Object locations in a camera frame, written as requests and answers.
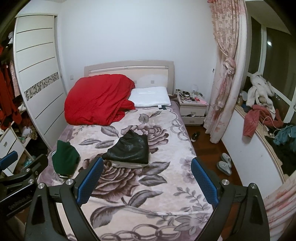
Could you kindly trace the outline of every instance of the window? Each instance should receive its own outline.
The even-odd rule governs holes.
[[[251,56],[244,90],[252,86],[250,75],[260,71],[274,88],[271,99],[282,120],[296,123],[296,42],[290,34],[266,27],[253,17],[251,24]]]

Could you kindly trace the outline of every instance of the curtain tieback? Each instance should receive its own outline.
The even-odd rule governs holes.
[[[235,69],[236,69],[236,64],[233,58],[229,57],[227,58],[223,65],[227,68],[227,74],[228,75],[232,75],[235,73]]]

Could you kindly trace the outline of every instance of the pink curtain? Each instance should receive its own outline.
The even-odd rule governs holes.
[[[271,238],[279,238],[296,213],[296,172],[264,200]]]
[[[219,55],[204,127],[212,143],[222,138],[241,87],[246,46],[247,18],[244,0],[208,0],[212,12],[214,38]]]

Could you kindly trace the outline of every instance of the wooden floor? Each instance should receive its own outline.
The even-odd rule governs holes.
[[[221,180],[227,179],[229,180],[230,183],[234,185],[242,185],[242,182],[239,178],[239,175],[233,163],[231,168],[231,171],[232,171],[231,176],[225,175],[224,173],[219,171],[216,167],[217,162],[221,161],[222,153],[228,154],[222,141],[220,141],[217,144],[211,143],[210,135],[205,133],[205,128],[203,128],[202,126],[187,126],[186,129],[190,137],[192,136],[193,133],[197,131],[200,132],[199,138],[195,143],[192,143],[192,144],[193,144],[196,155],[200,157],[200,159],[205,163],[207,168],[210,170],[213,170]],[[239,208],[238,204],[233,204],[228,220],[221,234],[223,239],[228,238],[229,233],[232,230],[232,226],[235,222],[238,208]]]

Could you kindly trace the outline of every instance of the black shoe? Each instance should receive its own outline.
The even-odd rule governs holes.
[[[195,132],[195,133],[192,135],[192,137],[191,137],[191,141],[192,141],[192,142],[196,142],[196,140],[198,139],[199,135],[200,135],[200,132],[199,132],[199,131],[198,131],[198,132]]]

